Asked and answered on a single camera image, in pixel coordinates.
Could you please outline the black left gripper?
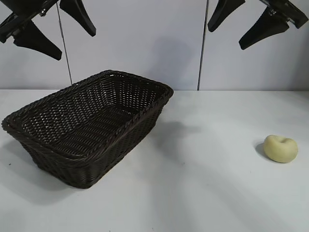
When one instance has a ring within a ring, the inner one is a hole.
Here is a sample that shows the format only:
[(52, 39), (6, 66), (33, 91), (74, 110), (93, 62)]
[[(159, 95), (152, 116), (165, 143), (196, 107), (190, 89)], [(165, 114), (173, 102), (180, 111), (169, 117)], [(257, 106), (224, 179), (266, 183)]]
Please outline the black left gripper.
[[(36, 15), (46, 15), (57, 2), (57, 0), (1, 0), (12, 13), (0, 24), (0, 41), (5, 43), (13, 34), (16, 46), (61, 59), (62, 51), (31, 21)], [(77, 21), (90, 36), (96, 35), (96, 27), (89, 18), (82, 0), (61, 0), (60, 9)]]

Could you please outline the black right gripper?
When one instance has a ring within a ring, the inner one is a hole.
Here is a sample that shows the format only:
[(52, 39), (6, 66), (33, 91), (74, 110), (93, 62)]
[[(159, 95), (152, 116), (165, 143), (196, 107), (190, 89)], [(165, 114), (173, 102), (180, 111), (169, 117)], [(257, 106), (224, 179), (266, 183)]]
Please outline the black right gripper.
[[(284, 33), (291, 22), (302, 27), (308, 17), (289, 0), (261, 0), (267, 7), (256, 23), (241, 37), (242, 50), (270, 36)], [(216, 8), (208, 22), (208, 30), (214, 32), (221, 23), (238, 8), (237, 0), (218, 0)]]

